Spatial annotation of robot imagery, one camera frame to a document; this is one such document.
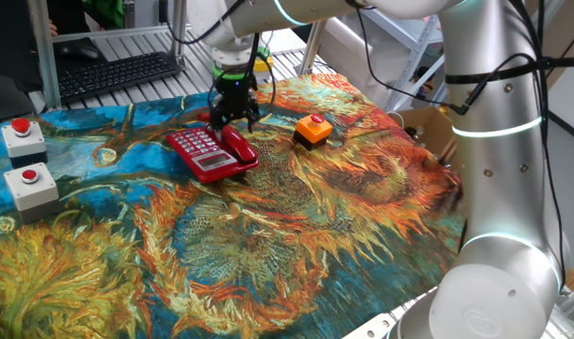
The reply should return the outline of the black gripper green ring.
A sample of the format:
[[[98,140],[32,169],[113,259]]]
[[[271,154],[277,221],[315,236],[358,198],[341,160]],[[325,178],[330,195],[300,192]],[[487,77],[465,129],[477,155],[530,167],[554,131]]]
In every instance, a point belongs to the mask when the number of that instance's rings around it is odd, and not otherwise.
[[[247,129],[252,133],[255,124],[261,119],[255,76],[247,71],[222,72],[216,65],[213,66],[213,75],[213,87],[208,93],[210,119],[207,129],[219,134],[223,129],[223,121],[246,118]]]

